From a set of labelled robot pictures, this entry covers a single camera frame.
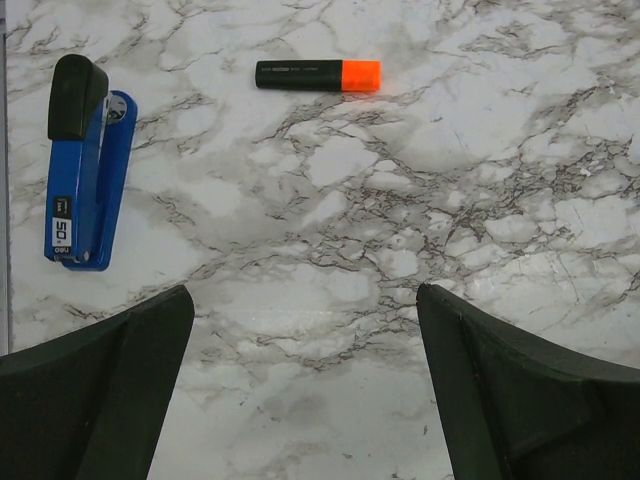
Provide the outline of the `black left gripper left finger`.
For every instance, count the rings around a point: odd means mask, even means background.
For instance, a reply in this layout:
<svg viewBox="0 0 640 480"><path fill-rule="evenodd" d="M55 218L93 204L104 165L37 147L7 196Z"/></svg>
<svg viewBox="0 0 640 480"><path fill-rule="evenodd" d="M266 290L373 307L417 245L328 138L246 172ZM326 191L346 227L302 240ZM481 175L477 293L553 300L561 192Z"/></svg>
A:
<svg viewBox="0 0 640 480"><path fill-rule="evenodd" d="M2 478L146 478L193 321L176 286L3 356Z"/></svg>

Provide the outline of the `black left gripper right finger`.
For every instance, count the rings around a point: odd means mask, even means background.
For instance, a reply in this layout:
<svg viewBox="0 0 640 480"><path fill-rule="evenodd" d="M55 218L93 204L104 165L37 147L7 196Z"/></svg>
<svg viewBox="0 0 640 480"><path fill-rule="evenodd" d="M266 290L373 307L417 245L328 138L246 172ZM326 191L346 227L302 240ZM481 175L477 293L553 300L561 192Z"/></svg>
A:
<svg viewBox="0 0 640 480"><path fill-rule="evenodd" d="M455 478L638 478L638 369L561 347L438 285L421 285L416 300Z"/></svg>

